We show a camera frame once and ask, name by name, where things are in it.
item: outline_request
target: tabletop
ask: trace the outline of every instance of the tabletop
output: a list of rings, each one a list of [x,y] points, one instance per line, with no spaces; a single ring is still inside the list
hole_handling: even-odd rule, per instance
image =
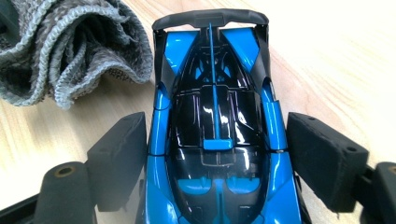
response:
[[[316,117],[370,151],[369,164],[396,161],[396,6],[378,1],[124,0],[143,23],[210,8],[249,8],[270,20],[272,80],[284,119],[290,111]],[[120,118],[146,112],[150,125],[154,84],[103,77],[69,110],[51,101],[15,107],[0,100],[0,210],[37,194],[53,166],[85,161],[86,152]],[[359,223],[334,214],[306,185],[314,223]],[[102,222],[111,223],[112,217]]]

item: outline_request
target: black and blue sports car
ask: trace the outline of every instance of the black and blue sports car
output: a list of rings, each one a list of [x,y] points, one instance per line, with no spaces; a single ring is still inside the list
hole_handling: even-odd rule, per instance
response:
[[[254,27],[222,29],[227,23]],[[189,24],[195,30],[166,32]],[[191,11],[152,25],[156,99],[147,223],[301,223],[268,19],[240,9]]]

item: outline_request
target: toy car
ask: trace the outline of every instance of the toy car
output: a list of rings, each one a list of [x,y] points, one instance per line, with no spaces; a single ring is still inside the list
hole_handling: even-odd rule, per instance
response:
[[[222,29],[228,22],[254,27]],[[166,32],[189,24],[196,30]],[[301,223],[270,79],[268,19],[215,9],[152,25],[156,99],[147,223]]]

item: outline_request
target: gray knitted fabric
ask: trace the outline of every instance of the gray knitted fabric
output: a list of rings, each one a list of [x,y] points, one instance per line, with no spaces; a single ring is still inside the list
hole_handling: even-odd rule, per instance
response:
[[[62,108],[102,74],[143,83],[152,54],[139,19],[120,0],[12,0],[21,41],[0,38],[0,95],[34,105],[48,94]]]

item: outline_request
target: foam pad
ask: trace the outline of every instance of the foam pad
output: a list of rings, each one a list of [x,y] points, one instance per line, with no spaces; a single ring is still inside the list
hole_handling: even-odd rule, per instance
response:
[[[101,212],[118,211],[129,200],[148,156],[143,112],[117,122],[89,151],[93,198]]]
[[[45,174],[34,223],[96,223],[93,206],[84,163],[64,163]]]
[[[287,138],[293,169],[333,212],[352,212],[351,191],[368,151],[318,119],[289,113]]]

